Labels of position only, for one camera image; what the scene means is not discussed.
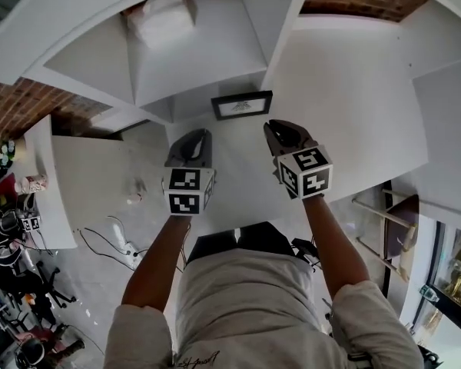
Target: gray t-shirt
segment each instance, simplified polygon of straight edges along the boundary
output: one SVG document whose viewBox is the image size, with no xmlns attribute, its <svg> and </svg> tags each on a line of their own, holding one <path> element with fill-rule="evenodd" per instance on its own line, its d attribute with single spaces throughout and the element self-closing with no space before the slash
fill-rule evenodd
<svg viewBox="0 0 461 369">
<path fill-rule="evenodd" d="M 121 305 L 104 369 L 355 368 L 320 331 L 312 277 L 304 261 L 281 254 L 235 249 L 193 261 L 179 288 L 175 356 L 160 311 Z M 341 288 L 333 315 L 353 349 L 370 354 L 374 367 L 423 367 L 418 347 L 373 282 Z"/>
</svg>

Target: picture frame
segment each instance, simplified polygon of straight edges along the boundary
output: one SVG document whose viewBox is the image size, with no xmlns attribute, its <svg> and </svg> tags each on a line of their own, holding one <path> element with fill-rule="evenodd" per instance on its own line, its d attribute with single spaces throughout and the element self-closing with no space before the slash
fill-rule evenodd
<svg viewBox="0 0 461 369">
<path fill-rule="evenodd" d="M 254 91 L 240 95 L 212 98 L 212 106 L 217 120 L 245 118 L 266 115 L 271 106 L 274 93 L 271 90 Z"/>
</svg>

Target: cable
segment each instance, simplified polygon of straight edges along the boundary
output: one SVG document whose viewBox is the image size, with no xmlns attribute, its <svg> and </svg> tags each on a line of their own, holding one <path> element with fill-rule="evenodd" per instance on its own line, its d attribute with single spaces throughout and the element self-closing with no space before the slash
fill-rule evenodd
<svg viewBox="0 0 461 369">
<path fill-rule="evenodd" d="M 41 250 L 39 248 L 38 244 L 36 243 L 36 241 L 33 239 L 32 234 L 30 232 L 27 232 L 26 234 L 28 234 L 28 236 L 31 239 L 32 243 L 34 244 L 34 247 L 36 248 L 36 250 Z"/>
<path fill-rule="evenodd" d="M 190 230 L 191 230 L 191 223 L 187 226 L 186 235 L 184 236 L 183 244 L 181 245 L 181 249 L 179 250 L 179 252 L 181 253 L 181 257 L 183 258 L 183 269 L 186 268 L 186 265 L 187 265 L 186 254 L 184 253 L 184 242 L 186 242 L 186 238 L 190 234 Z M 137 257 L 140 253 L 143 253 L 144 251 L 147 251 L 148 249 L 149 248 L 136 251 L 135 253 L 133 253 L 133 257 Z M 183 273 L 183 271 L 179 267 L 176 267 L 176 268 L 178 271 Z"/>
<path fill-rule="evenodd" d="M 123 261 L 119 261 L 116 257 L 113 257 L 112 255 L 109 255 L 109 254 L 104 254 L 104 253 L 98 253 L 96 250 L 94 250 L 91 245 L 87 242 L 87 240 L 84 238 L 84 235 L 82 234 L 82 231 L 79 231 L 79 234 L 80 236 L 82 237 L 82 239 L 84 240 L 85 244 L 88 246 L 88 248 L 91 249 L 91 251 L 97 255 L 100 255 L 102 257 L 107 257 L 107 258 L 112 258 L 113 260 L 115 260 L 116 262 L 119 262 L 121 265 L 123 265 L 124 267 L 128 268 L 130 271 L 133 271 L 133 269 L 131 269 L 130 267 L 128 267 Z"/>
<path fill-rule="evenodd" d="M 88 340 L 90 340 L 92 343 L 94 343 L 94 346 L 98 348 L 98 350 L 101 352 L 101 354 L 103 356 L 105 356 L 106 354 L 103 352 L 103 350 L 101 350 L 101 348 L 98 346 L 98 344 L 96 342 L 94 342 L 89 336 L 87 336 L 85 334 L 84 331 L 81 331 L 80 329 L 78 329 L 77 327 L 75 327 L 74 325 L 67 325 L 67 328 L 69 327 L 72 327 L 72 328 L 75 328 L 77 331 L 79 331 L 81 334 L 83 334 Z"/>
<path fill-rule="evenodd" d="M 126 251 L 122 251 L 120 248 L 117 248 L 116 246 L 114 246 L 110 241 L 108 241 L 108 239 L 106 239 L 105 237 L 103 237 L 101 234 L 99 234 L 98 232 L 94 231 L 94 230 L 91 230 L 90 228 L 84 228 L 86 231 L 90 231 L 90 232 L 94 232 L 96 235 L 100 236 L 101 238 L 103 238 L 106 242 L 109 243 L 109 245 L 115 249 L 119 254 L 123 254 L 123 255 L 128 255 L 128 253 Z"/>
<path fill-rule="evenodd" d="M 27 246 L 27 245 L 23 244 L 22 242 L 18 241 L 17 239 L 14 239 L 14 242 L 17 242 L 18 244 L 20 244 L 21 246 L 25 247 L 26 249 L 31 249 L 31 250 L 36 250 L 37 252 L 41 252 L 41 249 L 34 249 L 34 248 L 31 248 L 30 246 Z"/>
<path fill-rule="evenodd" d="M 41 231 L 39 230 L 35 230 L 35 231 L 41 236 L 41 240 L 43 241 L 43 245 L 45 246 L 46 253 L 48 253 L 49 255 L 53 257 L 53 252 L 46 247 L 45 237 L 43 237 L 43 234 L 41 233 Z"/>
<path fill-rule="evenodd" d="M 123 221 L 121 221 L 119 218 L 116 218 L 115 216 L 106 216 L 106 218 L 112 218 L 114 220 L 116 220 L 120 226 L 121 226 L 121 233 L 123 234 L 123 238 L 126 240 L 126 234 L 124 233 L 124 224 L 123 224 Z"/>
</svg>

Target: white tabletop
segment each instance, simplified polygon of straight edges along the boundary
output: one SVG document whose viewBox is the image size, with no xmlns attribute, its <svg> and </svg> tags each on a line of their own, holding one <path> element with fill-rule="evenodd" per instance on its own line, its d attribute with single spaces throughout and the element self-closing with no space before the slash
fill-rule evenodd
<svg viewBox="0 0 461 369">
<path fill-rule="evenodd" d="M 25 134 L 26 156 L 14 161 L 8 170 L 16 180 L 24 176 L 43 174 L 48 176 L 48 190 L 35 194 L 36 204 L 41 216 L 41 232 L 48 249 L 76 248 L 74 235 L 68 222 L 65 206 L 61 198 L 55 156 L 51 142 L 51 118 L 46 116 Z M 35 243 L 45 248 L 37 232 L 32 233 Z"/>
</svg>

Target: metal rod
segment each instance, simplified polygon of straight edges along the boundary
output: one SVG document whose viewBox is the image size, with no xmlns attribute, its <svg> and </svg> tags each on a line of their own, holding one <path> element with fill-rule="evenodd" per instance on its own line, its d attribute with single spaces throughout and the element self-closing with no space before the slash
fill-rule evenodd
<svg viewBox="0 0 461 369">
<path fill-rule="evenodd" d="M 407 221 L 404 221 L 403 219 L 401 218 L 397 218 L 396 216 L 393 216 L 392 214 L 390 213 L 386 213 L 384 211 L 380 211 L 378 209 L 375 209 L 367 204 L 364 204 L 362 202 L 359 202 L 357 199 L 353 198 L 352 199 L 352 204 L 355 204 L 355 205 L 358 205 L 360 206 L 361 208 L 364 208 L 364 209 L 367 209 L 368 211 L 371 211 L 375 214 L 378 214 L 379 216 L 383 217 L 383 218 L 387 218 L 391 221 L 394 221 L 395 223 L 397 224 L 400 224 L 406 228 L 410 228 L 410 227 L 415 227 L 415 226 L 412 226 L 410 223 L 408 223 Z"/>
<path fill-rule="evenodd" d="M 391 271 L 395 272 L 398 276 L 400 276 L 400 277 L 403 279 L 403 281 L 407 281 L 407 280 L 405 279 L 405 277 L 401 275 L 400 271 L 398 271 L 398 268 L 396 268 L 396 267 L 395 267 L 393 264 L 391 264 L 389 261 L 387 261 L 387 260 L 381 258 L 381 257 L 379 256 L 379 254 L 378 254 L 376 251 L 374 251 L 372 248 L 370 248 L 370 247 L 367 246 L 365 243 L 363 243 L 363 242 L 360 240 L 360 237 L 357 237 L 356 240 L 357 240 L 357 242 L 359 242 L 359 243 L 362 245 L 362 247 L 364 247 L 368 252 L 370 252 L 372 255 L 374 255 L 379 261 L 381 261 L 381 262 L 382 262 L 385 266 L 387 266 Z"/>
</svg>

